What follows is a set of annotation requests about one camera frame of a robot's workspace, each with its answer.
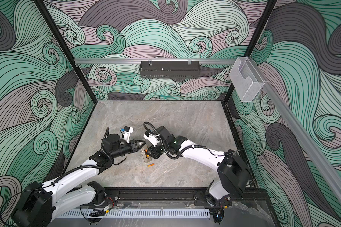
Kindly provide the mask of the white remote control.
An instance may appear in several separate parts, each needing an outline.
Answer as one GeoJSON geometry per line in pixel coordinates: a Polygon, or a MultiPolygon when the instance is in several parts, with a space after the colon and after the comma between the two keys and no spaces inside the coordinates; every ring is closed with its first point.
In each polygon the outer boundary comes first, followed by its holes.
{"type": "Polygon", "coordinates": [[[147,149],[146,148],[141,148],[140,150],[141,154],[142,154],[142,157],[143,157],[143,160],[144,160],[144,163],[149,163],[151,162],[152,160],[152,157],[147,155],[147,149]]]}

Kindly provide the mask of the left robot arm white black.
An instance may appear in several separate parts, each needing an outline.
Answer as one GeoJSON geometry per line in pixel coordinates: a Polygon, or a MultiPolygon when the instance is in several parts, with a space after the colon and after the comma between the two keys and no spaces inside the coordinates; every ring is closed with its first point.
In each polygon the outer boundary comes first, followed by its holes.
{"type": "Polygon", "coordinates": [[[46,227],[57,217],[81,205],[103,205],[105,189],[93,181],[74,190],[83,182],[114,165],[115,158],[136,153],[146,145],[144,140],[132,140],[132,127],[124,127],[121,134],[105,131],[100,149],[79,167],[42,184],[33,182],[21,193],[11,214],[18,227],[46,227]]]}

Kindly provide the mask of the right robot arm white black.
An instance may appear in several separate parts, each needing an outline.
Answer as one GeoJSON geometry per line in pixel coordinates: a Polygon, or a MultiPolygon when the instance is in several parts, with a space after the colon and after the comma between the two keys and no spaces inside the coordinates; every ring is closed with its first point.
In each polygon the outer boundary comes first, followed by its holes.
{"type": "Polygon", "coordinates": [[[198,145],[184,136],[175,137],[165,127],[156,129],[150,122],[144,122],[144,138],[150,143],[148,156],[157,159],[162,154],[172,160],[188,158],[197,161],[218,174],[205,192],[208,203],[216,204],[227,196],[243,196],[251,178],[251,171],[237,150],[216,151],[198,145]]]}

